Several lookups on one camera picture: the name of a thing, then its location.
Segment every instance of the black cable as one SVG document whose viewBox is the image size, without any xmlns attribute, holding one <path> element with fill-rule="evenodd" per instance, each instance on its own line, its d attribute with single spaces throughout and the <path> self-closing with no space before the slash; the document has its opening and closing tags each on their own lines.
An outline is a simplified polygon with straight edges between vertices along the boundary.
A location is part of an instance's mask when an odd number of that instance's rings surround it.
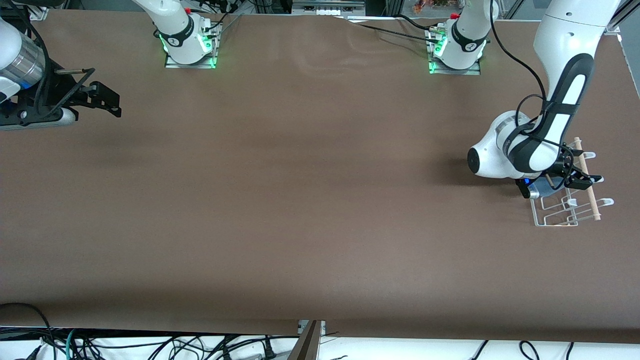
<svg viewBox="0 0 640 360">
<path fill-rule="evenodd" d="M 152 353 L 151 355 L 149 355 L 149 357 L 147 358 L 147 360 L 154 360 L 155 358 L 157 358 L 158 354 L 160 354 L 160 352 L 162 351 L 162 349 L 164 349 L 167 345 L 169 345 L 169 343 L 171 343 L 173 340 L 177 339 L 177 336 L 172 336 L 169 340 L 166 340 L 164 343 L 160 344 L 159 347 L 157 347 Z"/>
<path fill-rule="evenodd" d="M 38 84 L 36 94 L 33 98 L 33 104 L 36 109 L 36 114 L 39 115 L 40 107 L 42 105 L 42 100 L 41 100 L 42 92 L 44 91 L 46 96 L 47 92 L 49 91 L 49 73 L 51 72 L 51 59 L 49 58 L 49 52 L 47 51 L 47 46 L 44 44 L 44 40 L 42 40 L 42 37 L 40 36 L 40 33 L 38 32 L 38 30 L 36 30 L 36 28 L 34 28 L 33 25 L 31 24 L 31 21 L 22 12 L 18 10 L 17 6 L 13 3 L 13 1 L 12 0 L 2 0 L 2 1 L 9 4 L 9 6 L 11 6 L 11 9 L 13 9 L 16 13 L 18 13 L 18 16 L 20 17 L 22 22 L 24 22 L 27 28 L 36 36 L 36 39 L 40 43 L 40 48 L 42 49 L 42 53 L 44 54 L 44 75 L 42 76 L 42 79 L 40 79 L 40 83 Z"/>
<path fill-rule="evenodd" d="M 504 51 L 505 54 L 507 54 L 511 59 L 513 59 L 514 61 L 516 61 L 517 63 L 519 63 L 520 65 L 524 66 L 525 69 L 527 69 L 534 78 L 536 78 L 536 81 L 538 82 L 538 86 L 540 87 L 540 93 L 542 94 L 542 97 L 544 97 L 545 99 L 547 98 L 547 92 L 545 91 L 545 86 L 542 84 L 542 80 L 540 79 L 540 77 L 538 76 L 538 73 L 536 73 L 535 70 L 533 70 L 530 66 L 528 66 L 527 64 L 525 64 L 522 60 L 518 59 L 517 57 L 513 56 L 513 54 L 511 54 L 505 47 L 504 45 L 502 45 L 502 42 L 500 41 L 500 38 L 498 37 L 498 34 L 495 31 L 495 24 L 493 22 L 493 1 L 490 1 L 490 5 L 489 5 L 489 14 L 490 15 L 490 22 L 491 22 L 491 30 L 493 31 L 493 37 L 495 37 L 495 41 L 498 43 L 498 45 L 500 46 L 500 48 L 502 49 L 502 51 Z"/>
<path fill-rule="evenodd" d="M 261 344 L 262 344 L 262 349 L 264 349 L 265 360 L 272 360 L 277 356 L 276 353 L 273 351 L 273 347 L 271 347 L 271 340 L 269 339 L 269 335 L 264 336 L 264 342 L 261 342 Z"/>
<path fill-rule="evenodd" d="M 476 354 L 470 360 L 478 360 L 478 357 L 480 357 L 480 354 L 482 354 L 482 350 L 484 350 L 484 347 L 488 342 L 489 340 L 484 340 L 482 344 L 480 344 L 480 347 L 476 351 Z"/>
<path fill-rule="evenodd" d="M 190 348 L 194 348 L 194 349 L 200 350 L 200 351 L 202 351 L 203 355 L 204 355 L 205 353 L 210 352 L 210 350 L 207 350 L 207 349 L 205 348 L 205 345 L 204 345 L 204 343 L 202 342 L 202 339 L 200 339 L 200 338 L 198 338 L 198 341 L 200 342 L 200 347 L 198 347 L 198 346 L 196 346 L 196 345 L 193 345 L 193 344 L 189 344 L 189 343 L 187 343 L 187 342 L 185 342 L 185 341 L 182 341 L 182 340 L 180 340 L 180 339 L 176 339 L 175 341 L 176 341 L 176 342 L 178 342 L 178 343 L 181 343 L 181 344 L 185 344 L 186 346 L 188 346 L 188 347 L 190 347 Z"/>
<path fill-rule="evenodd" d="M 569 355 L 571 355 L 571 350 L 573 350 L 574 342 L 569 343 L 569 348 L 566 349 L 566 355 L 564 356 L 564 360 L 569 360 Z"/>
<path fill-rule="evenodd" d="M 270 340 L 274 340 L 274 339 L 297 339 L 299 338 L 299 336 L 270 336 L 269 339 Z M 234 350 L 237 350 L 241 347 L 247 346 L 247 345 L 251 345 L 253 343 L 257 343 L 257 342 L 262 342 L 264 339 L 248 339 L 248 340 L 244 340 L 244 341 L 240 341 L 237 344 L 233 344 L 229 347 L 227 347 L 227 352 L 231 352 Z M 218 356 L 215 360 L 220 360 L 222 359 L 222 357 L 224 356 L 224 354 Z"/>
<path fill-rule="evenodd" d="M 531 94 L 531 95 L 527 95 L 524 97 L 524 99 L 522 99 L 520 101 L 520 103 L 518 104 L 518 107 L 516 108 L 516 115 L 515 115 L 515 119 L 516 119 L 516 126 L 520 125 L 520 108 L 522 107 L 522 105 L 529 99 L 531 99 L 532 97 L 539 97 L 540 99 L 542 99 L 542 103 L 544 104 L 545 99 L 538 94 Z"/>
<path fill-rule="evenodd" d="M 227 17 L 227 15 L 229 15 L 229 14 L 230 14 L 230 13 L 225 13 L 224 15 L 222 15 L 222 18 L 220 18 L 220 20 L 219 20 L 217 23 L 215 23 L 215 24 L 213 24 L 213 25 L 209 26 L 208 28 L 205 28 L 205 29 L 204 29 L 204 31 L 205 31 L 205 32 L 206 32 L 206 31 L 209 31 L 209 30 L 211 30 L 211 29 L 215 28 L 216 26 L 218 26 L 218 25 L 222 24 L 222 20 L 224 20 L 224 19 L 225 19 L 225 17 Z"/>
<path fill-rule="evenodd" d="M 422 30 L 428 30 L 431 26 L 437 26 L 438 25 L 438 23 L 436 22 L 433 25 L 422 26 L 422 25 L 418 24 L 417 22 L 413 21 L 413 19 L 411 19 L 410 17 L 408 17 L 406 15 L 403 15 L 401 13 L 399 13 L 397 15 L 394 15 L 394 17 L 400 17 L 400 18 L 402 18 L 404 20 L 407 20 L 409 22 L 409 24 L 415 26 L 416 28 L 422 29 Z"/>
<path fill-rule="evenodd" d="M 211 4 L 210 1 L 200 1 L 200 7 L 202 7 L 203 4 L 206 4 L 211 9 L 212 12 L 216 13 L 216 9 L 214 5 Z"/>
<path fill-rule="evenodd" d="M 97 348 L 134 348 L 134 347 L 151 347 L 151 346 L 160 345 L 160 344 L 162 344 L 162 343 L 159 342 L 159 343 L 134 344 L 134 345 L 122 345 L 122 346 L 94 345 L 93 347 L 97 347 Z"/>
<path fill-rule="evenodd" d="M 529 357 L 529 356 L 527 355 L 527 353 L 526 353 L 526 352 L 524 352 L 524 348 L 522 348 L 522 345 L 525 345 L 525 344 L 527 344 L 527 345 L 529 345 L 529 347 L 531 347 L 531 350 L 533 350 L 533 354 L 535 354 L 535 356 L 536 356 L 536 358 L 535 358 L 535 359 L 533 359 L 533 358 Z M 538 355 L 538 351 L 536 351 L 536 348 L 533 346 L 533 344 L 532 344 L 532 343 L 530 343 L 530 342 L 528 342 L 528 341 L 524 341 L 524 340 L 523 340 L 523 341 L 521 341 L 521 342 L 518 344 L 518 347 L 520 348 L 520 353 L 521 353 L 524 357 L 526 357 L 528 360 L 540 360 L 540 356 Z"/>
<path fill-rule="evenodd" d="M 33 310 L 36 313 L 38 313 L 38 315 L 40 316 L 40 318 L 44 322 L 44 325 L 47 327 L 47 332 L 49 333 L 49 338 L 51 339 L 51 342 L 54 343 L 56 341 L 54 336 L 53 336 L 53 332 L 51 331 L 51 325 L 49 324 L 49 321 L 47 320 L 47 317 L 44 316 L 44 314 L 42 313 L 42 311 L 39 308 L 37 308 L 34 305 L 27 304 L 25 302 L 5 302 L 4 304 L 0 304 L 0 309 L 2 309 L 3 307 L 10 307 L 10 306 L 28 307 L 31 310 Z M 58 358 L 58 352 L 54 348 L 53 349 L 53 359 L 56 360 L 57 358 Z"/>
<path fill-rule="evenodd" d="M 378 31 L 384 31 L 386 33 L 390 33 L 390 34 L 394 34 L 394 35 L 398 35 L 401 37 L 407 37 L 407 38 L 414 38 L 414 39 L 418 39 L 418 40 L 422 40 L 422 41 L 427 41 L 427 42 L 432 42 L 432 43 L 437 43 L 438 41 L 436 39 L 432 39 L 432 38 L 425 38 L 425 37 L 417 37 L 415 35 L 409 35 L 409 34 L 404 34 L 404 33 L 399 33 L 397 31 L 392 31 L 392 30 L 387 30 L 387 29 L 383 29 L 383 28 L 377 28 L 375 26 L 370 26 L 370 25 L 365 25 L 365 24 L 358 24 L 360 26 L 363 26 L 365 28 L 368 29 L 373 29 L 373 30 L 378 30 Z"/>
<path fill-rule="evenodd" d="M 207 355 L 207 357 L 205 357 L 202 360 L 209 360 L 215 353 L 219 352 L 223 347 L 227 346 L 227 344 L 229 344 L 231 341 L 234 341 L 235 339 L 237 339 L 238 337 L 240 337 L 240 335 L 226 335 L 221 342 L 219 342 L 209 353 L 209 355 Z"/>
<path fill-rule="evenodd" d="M 173 348 L 172 348 L 172 353 L 173 353 L 173 355 L 171 355 L 171 353 L 170 353 L 169 360 L 175 360 L 175 356 L 176 356 L 176 355 L 177 355 L 181 350 L 187 350 L 187 351 L 192 351 L 192 352 L 193 352 L 193 350 L 186 349 L 186 347 L 187 347 L 189 344 L 191 344 L 192 342 L 196 341 L 198 338 L 199 338 L 199 336 L 195 336 L 193 339 L 191 339 L 191 340 L 187 341 L 186 343 L 184 343 L 184 342 L 182 342 L 182 341 L 178 341 L 179 343 L 182 343 L 182 346 L 180 346 L 180 347 L 176 347 L 176 346 L 175 346 L 175 342 L 173 341 L 173 342 L 172 342 L 172 343 L 173 343 Z"/>
<path fill-rule="evenodd" d="M 255 7 L 257 7 L 257 8 L 271 9 L 271 7 L 273 6 L 273 3 L 271 3 L 271 4 L 269 4 L 269 5 L 261 5 L 261 4 L 258 4 L 258 3 L 254 3 L 254 2 L 253 2 L 253 1 L 251 1 L 251 0 L 247 0 L 247 1 L 248 1 L 250 4 L 254 5 Z"/>
<path fill-rule="evenodd" d="M 102 357 L 102 352 L 100 351 L 99 348 L 97 348 L 93 344 L 93 341 L 91 339 L 85 338 L 84 340 L 85 340 L 85 342 L 87 342 L 87 344 L 89 344 L 89 351 L 92 353 L 94 359 L 104 359 Z"/>
</svg>

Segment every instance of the white floor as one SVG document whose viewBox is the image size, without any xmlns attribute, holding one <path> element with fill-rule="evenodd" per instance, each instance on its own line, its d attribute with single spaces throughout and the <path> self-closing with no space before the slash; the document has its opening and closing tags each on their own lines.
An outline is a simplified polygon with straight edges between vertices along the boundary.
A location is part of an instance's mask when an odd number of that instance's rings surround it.
<svg viewBox="0 0 640 360">
<path fill-rule="evenodd" d="M 235 342 L 257 338 L 243 336 Z M 111 338 L 97 339 L 96 345 L 121 346 L 142 343 L 157 343 L 168 338 Z M 221 336 L 206 336 L 202 340 L 205 348 L 212 348 Z M 272 340 L 271 344 L 276 353 L 290 351 L 296 339 Z M 318 360 L 335 360 L 344 357 L 345 360 L 469 360 L 482 341 L 477 340 L 409 340 L 409 339 L 373 339 L 373 338 L 323 338 L 320 345 Z M 565 360 L 568 343 L 532 341 L 541 360 Z M 0 341 L 0 360 L 16 360 L 26 358 L 39 341 Z M 128 349 L 102 349 L 102 356 L 106 360 L 147 360 L 156 346 Z M 167 346 L 156 357 L 156 360 L 169 358 L 171 346 Z M 260 343 L 248 345 L 231 352 L 233 360 L 248 359 L 262 354 Z M 219 354 L 211 357 L 216 360 Z M 535 359 L 532 352 L 529 356 Z M 37 360 L 52 359 L 52 348 L 44 346 Z M 64 354 L 58 351 L 58 359 L 64 360 Z M 523 359 L 518 341 L 489 341 L 479 360 Z M 576 343 L 571 352 L 570 360 L 638 360 L 640 359 L 640 345 Z M 175 360 L 197 360 L 191 352 L 182 351 Z"/>
</svg>

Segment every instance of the plug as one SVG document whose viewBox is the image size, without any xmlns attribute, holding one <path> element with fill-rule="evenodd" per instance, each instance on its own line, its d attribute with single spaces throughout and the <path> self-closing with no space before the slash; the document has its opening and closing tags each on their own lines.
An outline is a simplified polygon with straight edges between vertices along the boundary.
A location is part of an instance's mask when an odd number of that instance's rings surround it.
<svg viewBox="0 0 640 360">
<path fill-rule="evenodd" d="M 42 345 L 39 345 L 38 347 L 36 347 L 36 349 L 34 349 L 29 356 L 27 356 L 26 360 L 36 360 L 36 357 L 38 357 L 38 352 L 40 351 L 40 348 L 42 347 Z"/>
<path fill-rule="evenodd" d="M 227 347 L 222 348 L 222 358 L 224 360 L 231 360 L 231 355 L 229 354 L 229 349 Z"/>
<path fill-rule="evenodd" d="M 273 349 L 271 348 L 271 341 L 269 340 L 269 336 L 265 335 L 265 339 L 264 339 L 264 359 L 265 360 L 272 360 L 276 358 L 276 353 L 273 352 Z"/>
</svg>

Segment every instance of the silver cylinder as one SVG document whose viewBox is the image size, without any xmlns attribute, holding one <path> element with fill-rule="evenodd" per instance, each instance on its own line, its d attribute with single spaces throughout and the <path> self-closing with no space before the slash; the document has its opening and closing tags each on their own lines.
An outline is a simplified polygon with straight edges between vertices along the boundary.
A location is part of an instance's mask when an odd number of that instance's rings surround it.
<svg viewBox="0 0 640 360">
<path fill-rule="evenodd" d="M 18 56 L 9 66 L 0 70 L 0 76 L 19 84 L 22 89 L 30 88 L 42 79 L 44 74 L 44 53 L 32 39 L 22 35 L 22 47 Z"/>
</svg>

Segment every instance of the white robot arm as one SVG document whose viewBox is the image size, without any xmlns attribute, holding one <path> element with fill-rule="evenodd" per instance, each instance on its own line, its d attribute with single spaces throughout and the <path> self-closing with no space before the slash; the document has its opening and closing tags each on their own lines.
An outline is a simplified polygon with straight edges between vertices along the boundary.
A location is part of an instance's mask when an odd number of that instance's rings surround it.
<svg viewBox="0 0 640 360">
<path fill-rule="evenodd" d="M 95 69 L 65 70 L 51 60 L 29 19 L 13 2 L 7 3 L 40 46 L 0 18 L 0 130 L 73 124 L 78 112 L 72 106 L 100 108 L 120 117 L 117 93 L 98 81 L 83 85 Z M 76 81 L 73 74 L 84 76 Z"/>
<path fill-rule="evenodd" d="M 498 17 L 495 0 L 467 0 L 458 19 L 444 23 L 446 39 L 435 56 L 452 69 L 468 69 L 482 55 L 486 37 L 491 30 L 491 9 L 493 20 Z"/>
<path fill-rule="evenodd" d="M 207 39 L 211 21 L 196 13 L 187 14 L 179 0 L 132 1 L 151 17 L 166 52 L 177 63 L 196 63 L 212 51 Z"/>
<path fill-rule="evenodd" d="M 589 86 L 598 42 L 619 2 L 551 3 L 534 41 L 549 82 L 543 111 L 534 121 L 522 113 L 516 121 L 515 111 L 498 116 L 484 138 L 468 152 L 473 173 L 522 179 L 562 167 L 564 134 Z"/>
</svg>

